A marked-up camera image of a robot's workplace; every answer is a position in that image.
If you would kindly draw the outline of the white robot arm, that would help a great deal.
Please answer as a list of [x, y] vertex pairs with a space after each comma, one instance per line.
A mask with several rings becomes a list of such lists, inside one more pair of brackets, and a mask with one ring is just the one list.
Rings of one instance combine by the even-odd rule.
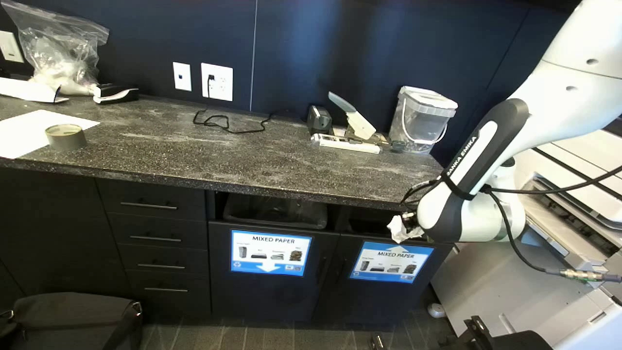
[[605, 129], [622, 111], [622, 0], [581, 0], [529, 78], [492, 107], [416, 206], [432, 238], [519, 236], [523, 204], [488, 195], [515, 154]]

